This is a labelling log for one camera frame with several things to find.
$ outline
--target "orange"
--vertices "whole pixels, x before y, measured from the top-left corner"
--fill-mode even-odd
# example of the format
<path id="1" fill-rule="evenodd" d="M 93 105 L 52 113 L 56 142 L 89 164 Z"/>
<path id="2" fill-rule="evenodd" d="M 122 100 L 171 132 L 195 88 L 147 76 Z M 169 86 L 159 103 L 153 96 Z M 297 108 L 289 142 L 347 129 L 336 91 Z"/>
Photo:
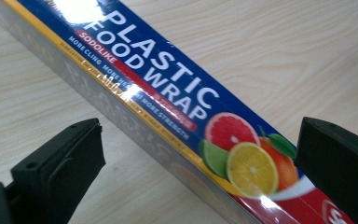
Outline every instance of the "orange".
<path id="1" fill-rule="evenodd" d="M 229 182 L 246 197 L 275 193 L 278 172 L 273 159 L 254 143 L 238 143 L 228 154 Z"/>
<path id="2" fill-rule="evenodd" d="M 260 137 L 260 146 L 266 150 L 266 152 L 274 160 L 278 169 L 278 190 L 287 189 L 293 186 L 298 180 L 298 172 L 293 164 L 293 160 L 275 149 L 267 137 Z"/>

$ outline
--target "wooden table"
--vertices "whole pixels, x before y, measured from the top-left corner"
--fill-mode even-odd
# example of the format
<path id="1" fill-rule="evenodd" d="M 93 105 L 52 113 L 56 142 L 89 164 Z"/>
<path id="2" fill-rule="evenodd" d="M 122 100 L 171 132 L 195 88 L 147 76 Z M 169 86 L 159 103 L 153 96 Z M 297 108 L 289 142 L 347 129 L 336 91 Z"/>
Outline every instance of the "wooden table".
<path id="1" fill-rule="evenodd" d="M 124 0 L 296 143 L 304 116 L 358 134 L 358 0 Z M 107 164 L 72 223 L 225 223 L 0 27 L 0 181 L 97 117 Z"/>

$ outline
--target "lemon slice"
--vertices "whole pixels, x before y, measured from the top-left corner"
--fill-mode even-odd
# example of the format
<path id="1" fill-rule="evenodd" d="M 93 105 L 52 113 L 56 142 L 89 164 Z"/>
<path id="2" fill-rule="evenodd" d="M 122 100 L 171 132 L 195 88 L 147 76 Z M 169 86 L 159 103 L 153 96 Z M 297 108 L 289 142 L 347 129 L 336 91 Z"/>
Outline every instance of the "lemon slice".
<path id="1" fill-rule="evenodd" d="M 230 150 L 227 177 L 239 192 L 251 198 L 275 193 L 279 183 L 274 161 L 253 143 L 238 143 Z"/>

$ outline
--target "lime slice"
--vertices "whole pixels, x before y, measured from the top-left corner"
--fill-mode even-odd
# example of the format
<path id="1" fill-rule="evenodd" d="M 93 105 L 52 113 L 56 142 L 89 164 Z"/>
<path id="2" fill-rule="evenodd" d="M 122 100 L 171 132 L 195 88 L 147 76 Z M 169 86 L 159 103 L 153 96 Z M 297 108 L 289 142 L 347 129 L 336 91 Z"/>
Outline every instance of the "lime slice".
<path id="1" fill-rule="evenodd" d="M 200 141 L 200 156 L 214 174 L 227 179 L 228 152 L 208 140 Z"/>
<path id="2" fill-rule="evenodd" d="M 253 143 L 239 143 L 231 149 L 227 176 L 234 187 L 251 198 L 275 193 L 279 183 L 273 159 L 263 148 Z"/>

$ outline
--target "cardboard box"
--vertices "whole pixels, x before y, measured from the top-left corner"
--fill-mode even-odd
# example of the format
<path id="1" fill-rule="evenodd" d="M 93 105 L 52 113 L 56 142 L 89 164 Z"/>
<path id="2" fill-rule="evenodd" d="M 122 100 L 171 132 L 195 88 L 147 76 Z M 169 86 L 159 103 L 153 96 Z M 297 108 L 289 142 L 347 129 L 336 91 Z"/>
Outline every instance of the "cardboard box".
<path id="1" fill-rule="evenodd" d="M 291 143 L 119 1 L 4 2 L 14 36 L 229 223 L 351 223 Z"/>

